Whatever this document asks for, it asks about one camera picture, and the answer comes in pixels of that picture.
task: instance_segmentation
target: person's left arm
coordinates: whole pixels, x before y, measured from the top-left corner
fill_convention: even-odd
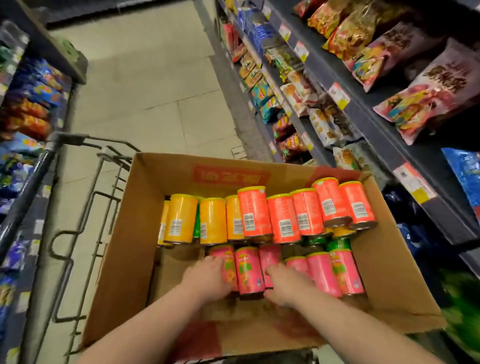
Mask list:
[[[78,364],[158,363],[202,305],[231,292],[223,264],[207,256],[188,268],[181,284],[88,348]]]

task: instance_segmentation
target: pink canister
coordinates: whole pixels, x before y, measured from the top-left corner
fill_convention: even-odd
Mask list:
[[[333,272],[336,275],[342,294],[365,293],[357,265],[350,249],[335,249],[329,252]]]
[[[235,252],[240,298],[247,299],[265,291],[265,283],[260,267],[258,249],[246,246]]]
[[[258,250],[260,256],[260,265],[264,274],[265,288],[273,288],[272,279],[265,273],[268,266],[278,265],[280,263],[280,245],[261,245]]]
[[[288,267],[295,268],[298,272],[305,274],[310,278],[310,273],[308,271],[307,258],[304,256],[292,256],[288,259],[285,259],[285,265]]]
[[[329,253],[317,252],[307,255],[307,265],[310,277],[319,290],[334,297],[342,296],[338,281],[333,273]]]

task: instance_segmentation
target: forearm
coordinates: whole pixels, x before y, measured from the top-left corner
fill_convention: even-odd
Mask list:
[[[382,322],[316,288],[299,297],[296,309],[347,363],[442,363]]]
[[[79,364],[156,364],[201,305],[178,285],[87,349]]]

